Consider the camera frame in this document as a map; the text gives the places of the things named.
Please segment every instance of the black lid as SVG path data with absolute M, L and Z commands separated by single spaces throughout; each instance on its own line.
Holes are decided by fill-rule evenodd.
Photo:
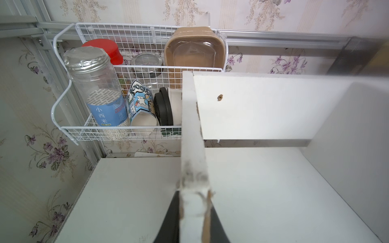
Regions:
M 167 115 L 168 115 L 168 126 L 173 125 L 173 113 L 172 113 L 172 107 L 170 106 L 170 100 L 169 100 L 169 94 L 165 87 L 162 87 L 159 89 L 159 91 L 162 93 L 163 100 L 165 101 Z
M 154 95 L 154 108 L 155 115 L 157 116 L 157 119 L 159 121 L 159 125 L 168 126 L 169 123 L 166 105 L 161 92 L 158 92 Z

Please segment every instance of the white cup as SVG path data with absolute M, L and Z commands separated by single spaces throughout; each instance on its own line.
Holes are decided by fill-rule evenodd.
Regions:
M 173 125 L 180 126 L 182 124 L 182 90 L 168 88 L 170 106 L 173 114 Z

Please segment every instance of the cartoon cup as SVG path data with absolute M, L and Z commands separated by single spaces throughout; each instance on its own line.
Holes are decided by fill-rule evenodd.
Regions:
M 138 80 L 131 84 L 126 98 L 126 106 L 131 126 L 157 125 L 152 92 Z M 153 131 L 154 128 L 142 129 L 139 131 L 140 134 L 135 132 L 135 135 L 150 135 Z

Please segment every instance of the metal bracket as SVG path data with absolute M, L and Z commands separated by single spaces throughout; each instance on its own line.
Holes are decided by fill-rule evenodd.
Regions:
M 52 50 L 53 49 L 53 40 L 47 38 L 47 34 L 41 34 L 41 35 L 32 35 L 32 39 L 34 40 L 34 43 L 38 50 Z M 60 44 L 62 40 L 57 40 L 57 49 L 59 53 L 63 53 L 63 47 Z

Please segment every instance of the white cabinet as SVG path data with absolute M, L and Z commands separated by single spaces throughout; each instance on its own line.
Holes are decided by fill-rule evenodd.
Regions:
M 180 242 L 209 242 L 212 207 L 230 242 L 389 242 L 387 80 L 184 72 L 182 102 L 181 158 L 102 159 L 57 243 L 154 242 L 178 187 Z

